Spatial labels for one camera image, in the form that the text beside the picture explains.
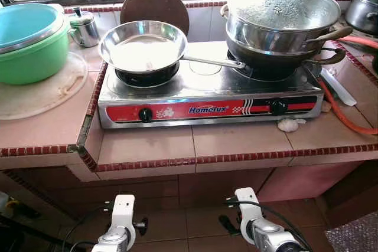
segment green bowl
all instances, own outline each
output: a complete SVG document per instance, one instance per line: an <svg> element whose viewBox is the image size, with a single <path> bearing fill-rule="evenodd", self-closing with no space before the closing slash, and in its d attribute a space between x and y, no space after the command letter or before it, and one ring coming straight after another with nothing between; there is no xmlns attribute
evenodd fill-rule
<svg viewBox="0 0 378 252"><path fill-rule="evenodd" d="M69 23L53 35L35 44L0 54L0 82L30 84L58 72L66 63L69 51Z"/></svg>

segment bubble wrap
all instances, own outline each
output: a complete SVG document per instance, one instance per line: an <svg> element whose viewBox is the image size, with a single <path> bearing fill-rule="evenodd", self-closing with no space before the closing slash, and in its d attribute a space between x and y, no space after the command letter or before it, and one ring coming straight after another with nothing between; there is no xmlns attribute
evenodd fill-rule
<svg viewBox="0 0 378 252"><path fill-rule="evenodd" d="M377 252L378 211L325 232L335 252Z"/></svg>

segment stove knob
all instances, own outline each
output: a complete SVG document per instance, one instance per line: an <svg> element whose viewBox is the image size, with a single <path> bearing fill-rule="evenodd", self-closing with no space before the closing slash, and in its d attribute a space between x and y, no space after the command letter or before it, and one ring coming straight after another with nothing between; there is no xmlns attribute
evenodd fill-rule
<svg viewBox="0 0 378 252"><path fill-rule="evenodd" d="M152 110L141 109L139 111L139 118L142 120L142 122L150 122L152 120Z"/></svg>
<svg viewBox="0 0 378 252"><path fill-rule="evenodd" d="M283 115L288 109L288 105L282 100L274 100L271 102L271 113L273 115Z"/></svg>

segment white cutting board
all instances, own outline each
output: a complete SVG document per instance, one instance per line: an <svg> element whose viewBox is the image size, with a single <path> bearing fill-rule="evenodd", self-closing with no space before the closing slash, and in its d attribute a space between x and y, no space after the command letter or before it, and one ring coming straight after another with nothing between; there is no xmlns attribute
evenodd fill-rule
<svg viewBox="0 0 378 252"><path fill-rule="evenodd" d="M69 53L63 68L43 81L27 85L0 83L0 120L34 116L62 104L83 87L87 75L86 61Z"/></svg>

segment homelux logo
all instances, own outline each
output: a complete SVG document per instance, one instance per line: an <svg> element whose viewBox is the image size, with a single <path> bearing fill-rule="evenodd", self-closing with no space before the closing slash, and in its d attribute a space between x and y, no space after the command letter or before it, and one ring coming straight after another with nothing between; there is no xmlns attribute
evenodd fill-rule
<svg viewBox="0 0 378 252"><path fill-rule="evenodd" d="M211 112L225 112L229 106L192 106L189 113L211 113Z"/></svg>

